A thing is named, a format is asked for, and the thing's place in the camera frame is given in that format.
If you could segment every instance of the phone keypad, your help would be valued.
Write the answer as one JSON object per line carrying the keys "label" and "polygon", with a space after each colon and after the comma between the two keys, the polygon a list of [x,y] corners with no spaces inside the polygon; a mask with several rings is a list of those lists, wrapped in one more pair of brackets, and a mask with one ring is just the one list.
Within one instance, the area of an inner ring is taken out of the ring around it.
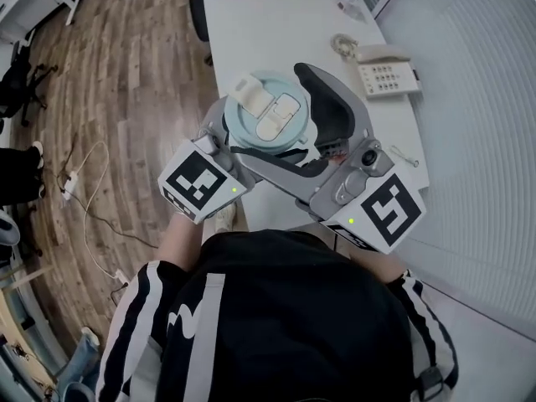
{"label": "phone keypad", "polygon": [[369,94],[375,91],[396,91],[399,89],[397,80],[400,78],[390,65],[374,65],[361,67],[365,88]]}

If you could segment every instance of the landline phone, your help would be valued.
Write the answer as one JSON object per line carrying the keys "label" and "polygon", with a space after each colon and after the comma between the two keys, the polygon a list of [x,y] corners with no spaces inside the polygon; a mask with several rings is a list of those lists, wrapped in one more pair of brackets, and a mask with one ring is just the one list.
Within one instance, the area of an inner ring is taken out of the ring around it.
{"label": "landline phone", "polygon": [[346,61],[358,63],[367,98],[403,95],[420,91],[420,80],[410,56],[394,44],[359,46],[346,34],[335,34],[332,49]]}

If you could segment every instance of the black t-shirt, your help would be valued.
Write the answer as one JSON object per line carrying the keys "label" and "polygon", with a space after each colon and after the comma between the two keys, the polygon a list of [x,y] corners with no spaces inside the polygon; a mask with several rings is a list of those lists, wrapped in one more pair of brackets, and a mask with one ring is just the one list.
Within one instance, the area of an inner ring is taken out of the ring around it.
{"label": "black t-shirt", "polygon": [[316,237],[265,230],[213,236],[191,273],[140,269],[112,320],[97,401],[183,399],[212,274],[225,277],[210,401],[418,400],[423,372],[447,400],[456,384],[451,339],[408,271],[386,286]]}
{"label": "black t-shirt", "polygon": [[[170,310],[193,313],[224,273],[210,400],[407,400],[408,318],[369,272],[309,234],[222,234]],[[167,331],[157,400],[183,395],[193,338]]]}

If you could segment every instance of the white desk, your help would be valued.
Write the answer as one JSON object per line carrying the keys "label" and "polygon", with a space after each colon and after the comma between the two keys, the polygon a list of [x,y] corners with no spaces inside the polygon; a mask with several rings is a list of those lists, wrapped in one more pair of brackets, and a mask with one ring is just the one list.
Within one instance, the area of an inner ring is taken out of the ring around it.
{"label": "white desk", "polygon": [[[313,64],[336,76],[363,100],[374,135],[395,162],[400,158],[389,153],[389,146],[419,160],[417,168],[408,164],[408,169],[415,186],[425,188],[430,184],[428,170],[409,99],[367,101],[356,66],[345,63],[331,49],[330,38],[336,33],[349,34],[360,44],[385,43],[370,11],[359,1],[365,22],[344,15],[337,0],[205,0],[219,95],[226,95],[228,85],[239,75],[254,70],[275,70],[299,84],[294,64]],[[258,183],[242,200],[250,230],[289,229],[312,222],[292,197],[267,182]]]}
{"label": "white desk", "polygon": [[80,0],[0,0],[5,4],[0,12],[0,32],[11,42],[28,46],[26,34],[50,12],[65,3],[70,8],[65,25],[70,25]]}

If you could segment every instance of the electrical cord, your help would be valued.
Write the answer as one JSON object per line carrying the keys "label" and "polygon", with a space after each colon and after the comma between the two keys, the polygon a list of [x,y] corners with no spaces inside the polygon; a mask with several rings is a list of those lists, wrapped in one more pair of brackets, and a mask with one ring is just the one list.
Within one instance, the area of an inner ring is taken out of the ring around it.
{"label": "electrical cord", "polygon": [[87,205],[85,206],[84,208],[84,243],[85,243],[85,248],[87,249],[87,251],[90,252],[90,256],[91,256],[91,259],[93,260],[93,262],[95,263],[95,265],[97,265],[97,267],[102,271],[104,272],[107,276],[109,276],[111,279],[116,279],[116,276],[113,276],[110,272],[108,272],[107,270],[105,270],[101,264],[99,264],[99,262],[97,262],[97,259],[93,256],[93,252],[91,251],[89,245],[87,244],[87,227],[86,227],[86,222],[87,222],[87,210],[88,208],[91,206],[91,201],[93,201],[93,198],[95,197],[95,195],[97,194],[97,191],[99,190],[99,188],[101,187],[101,183],[102,183],[102,180],[104,179],[104,176],[106,175],[106,172],[108,171],[108,167],[110,166],[110,152],[108,151],[108,146],[106,145],[106,143],[104,143],[103,141],[99,141],[97,143],[95,143],[93,145],[93,147],[90,149],[90,151],[87,153],[87,155],[85,155],[85,158],[84,158],[84,161],[82,162],[82,165],[79,166],[79,168],[76,170],[76,173],[78,174],[78,172],[82,169],[82,167],[85,165],[86,161],[87,161],[87,158],[90,157],[91,153],[93,153],[93,151],[95,150],[95,148],[99,145],[102,145],[104,146],[104,149],[106,151],[106,165],[104,166],[104,171],[102,172],[102,174],[100,175],[100,178],[99,178],[99,181],[97,182],[97,186],[95,188],[95,190],[93,191],[93,194],[90,196],[90,200],[87,202]]}
{"label": "electrical cord", "polygon": [[[78,136],[78,133],[76,133],[73,137],[73,141],[71,143],[71,149],[70,149],[70,152],[69,152],[69,155],[67,156],[67,159],[65,160],[64,162],[64,165],[63,167],[61,168],[60,170],[60,173],[59,174],[54,174],[54,172],[48,168],[45,168],[46,170],[50,171],[55,177],[56,177],[56,184],[58,185],[58,188],[59,188],[59,191],[61,193],[64,193],[64,192],[69,192],[67,191],[67,189],[65,189],[64,186],[61,186],[61,184],[59,183],[59,178],[61,177],[62,173],[63,174],[66,174],[66,167],[67,167],[67,164],[69,163],[69,160],[71,159],[72,157],[72,154],[73,154],[73,151],[75,149],[75,143],[76,143],[76,138]],[[91,206],[91,202],[93,201],[94,197],[96,196],[96,193],[98,192],[99,188],[101,187],[100,185],[102,184],[102,180],[104,179],[104,176],[106,175],[106,172],[108,170],[108,167],[110,165],[110,152],[108,151],[108,146],[103,142],[103,141],[99,141],[97,143],[95,143],[93,145],[93,147],[90,149],[90,151],[85,155],[85,158],[84,160],[82,161],[81,165],[78,167],[78,169],[75,171],[76,173],[78,173],[82,167],[85,165],[85,163],[87,162],[89,156],[91,155],[91,153],[95,150],[95,148],[99,145],[102,145],[104,148],[105,148],[105,151],[106,151],[106,165],[105,165],[105,168],[104,168],[104,171],[102,172],[100,178],[99,178],[99,181],[97,183],[97,186],[95,188],[95,190],[93,191],[93,194],[90,196],[90,200],[88,201],[87,205],[84,205],[82,203],[82,201],[76,196],[74,195],[72,192],[69,192],[70,196],[73,197],[74,199],[76,199],[76,201],[80,204],[80,206],[82,207],[82,209],[84,210],[84,243],[85,243],[85,247],[86,249],[88,250],[88,252],[90,253],[90,256],[91,256],[91,259],[93,260],[93,262],[95,263],[95,265],[104,273],[106,274],[108,277],[110,277],[111,279],[114,279],[116,280],[117,277],[116,276],[113,276],[109,271],[105,270],[96,260],[96,258],[93,256],[93,252],[91,251],[88,243],[87,243],[87,228],[86,228],[86,222],[87,222],[87,216],[89,215],[91,218],[93,219],[96,219],[96,220],[99,220],[101,222],[104,222],[106,223],[106,225],[108,225],[108,227],[117,235],[120,235],[122,237],[126,237],[126,238],[130,238],[130,239],[133,239],[133,240],[137,240],[141,243],[143,243],[144,245],[146,245],[147,247],[151,247],[152,249],[157,249],[157,247],[155,245],[152,245],[151,243],[148,243],[147,241],[137,237],[136,235],[130,235],[130,234],[125,234],[125,233],[122,233],[121,231],[118,231],[117,229],[114,228],[114,226],[107,220],[107,219],[104,219],[96,214],[93,214],[90,212],[90,206]]]}
{"label": "electrical cord", "polygon": [[330,40],[332,49],[344,58],[353,58],[358,41],[347,34],[337,33]]}

